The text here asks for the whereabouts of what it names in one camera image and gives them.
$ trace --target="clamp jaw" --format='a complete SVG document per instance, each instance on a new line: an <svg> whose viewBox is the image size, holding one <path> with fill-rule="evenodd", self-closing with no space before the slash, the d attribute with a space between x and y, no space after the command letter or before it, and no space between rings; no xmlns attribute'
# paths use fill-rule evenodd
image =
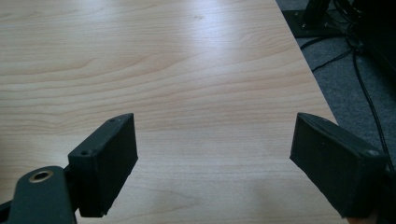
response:
<svg viewBox="0 0 396 224"><path fill-rule="evenodd" d="M68 155L63 169L24 175L12 201L0 205L0 223L77 223L107 214L137 162L134 114L109 119Z"/></svg>
<svg viewBox="0 0 396 224"><path fill-rule="evenodd" d="M383 151L329 120L299 113L290 159L341 217L376 210L381 223L396 223L396 178Z"/></svg>

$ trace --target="metal ring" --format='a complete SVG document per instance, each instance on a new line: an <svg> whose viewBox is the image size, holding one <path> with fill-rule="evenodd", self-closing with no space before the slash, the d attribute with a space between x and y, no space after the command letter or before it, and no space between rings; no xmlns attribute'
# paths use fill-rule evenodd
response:
<svg viewBox="0 0 396 224"><path fill-rule="evenodd" d="M50 177L52 177L52 175L53 172L51 170L40 171L30 176L29 182L33 184L43 182L44 180L47 180Z"/></svg>

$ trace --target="wooden table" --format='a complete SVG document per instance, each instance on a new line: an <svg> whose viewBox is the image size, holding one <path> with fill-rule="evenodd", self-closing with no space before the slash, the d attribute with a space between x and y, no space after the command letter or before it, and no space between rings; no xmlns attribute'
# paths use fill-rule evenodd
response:
<svg viewBox="0 0 396 224"><path fill-rule="evenodd" d="M274 0L0 3L0 203L134 112L139 161L80 223L345 223L290 160L333 119Z"/></svg>

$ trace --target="black wire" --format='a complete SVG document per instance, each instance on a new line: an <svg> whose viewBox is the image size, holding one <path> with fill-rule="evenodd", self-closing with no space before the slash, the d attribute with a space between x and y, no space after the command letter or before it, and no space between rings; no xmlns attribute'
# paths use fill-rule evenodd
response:
<svg viewBox="0 0 396 224"><path fill-rule="evenodd" d="M326 66L326 65L329 64L329 63L333 63L333 62L336 62L336 61L338 61L338 60L340 60L340 59L345 58L348 54L350 54L350 52L352 52L352 50L353 50L353 49L349 49L349 50L345 51L344 53L338 55L337 57L335 57L335 58L333 58L333 59L327 61L326 63L323 63L323 64L321 64L321 65L318 65L317 67L315 67L314 69L312 69L312 72L316 72L319 68L322 68L322 67Z"/></svg>
<svg viewBox="0 0 396 224"><path fill-rule="evenodd" d="M339 31L341 32L340 35L335 35L335 36L345 35L345 33L346 33L346 29L344 29L344 28L342 28L342 27L338 27L336 24L332 24L331 22L329 22L329 23L327 24L327 27L328 27L328 28L335 29L335 30L339 30Z"/></svg>
<svg viewBox="0 0 396 224"><path fill-rule="evenodd" d="M353 18L339 5L338 0L332 0L335 8L338 10L340 15L344 17L347 21L354 21Z"/></svg>
<svg viewBox="0 0 396 224"><path fill-rule="evenodd" d="M355 68L356 77L358 78L359 84L361 85L361 89L363 90L363 93L364 93L364 97L366 98L367 103L369 104L370 109L372 111L372 114L373 114L373 117L375 120L375 125L376 125L376 128L378 129L379 139L381 140L382 148L383 148L384 152L387 153L387 155L388 155L388 166L389 166L390 172L392 173L392 175L395 175L395 168L393 166L392 159L390 158L387 142L385 141L384 132L382 131L382 127L381 127L381 122L379 121L379 117L376 114L373 100L371 99L371 97L364 85L364 82L361 79L361 72L359 71L356 55L357 55L357 52L354 51L353 52L353 67Z"/></svg>
<svg viewBox="0 0 396 224"><path fill-rule="evenodd" d="M327 14L329 15L329 18L332 19L332 21L337 22L337 23L340 23L340 24L350 24L350 21L349 21L349 20L339 21L339 20L337 20L336 18L334 18L334 17L332 16L332 14L334 14L334 12L340 13L340 12L337 10L337 8L333 8L333 9L327 10Z"/></svg>
<svg viewBox="0 0 396 224"><path fill-rule="evenodd" d="M355 24L356 24L355 22L350 23L346 29L346 43L351 48L356 50L358 53L363 53L364 45L359 41L359 39L352 32L352 28Z"/></svg>
<svg viewBox="0 0 396 224"><path fill-rule="evenodd" d="M305 49L305 48L307 48L307 47L309 47L309 46L311 46L311 45L313 45L315 43L318 43L318 42L320 42L322 40L329 39L329 38L331 38L331 36L323 36L323 37L318 37L316 39L312 39L312 40L304 43L303 45L301 45L300 49Z"/></svg>

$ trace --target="black stand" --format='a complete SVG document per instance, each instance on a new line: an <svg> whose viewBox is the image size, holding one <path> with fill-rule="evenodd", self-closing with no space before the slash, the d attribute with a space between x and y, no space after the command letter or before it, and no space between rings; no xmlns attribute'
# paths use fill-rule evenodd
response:
<svg viewBox="0 0 396 224"><path fill-rule="evenodd" d="M282 11L294 37L337 36L343 33L326 13L331 0L310 0L305 10Z"/></svg>

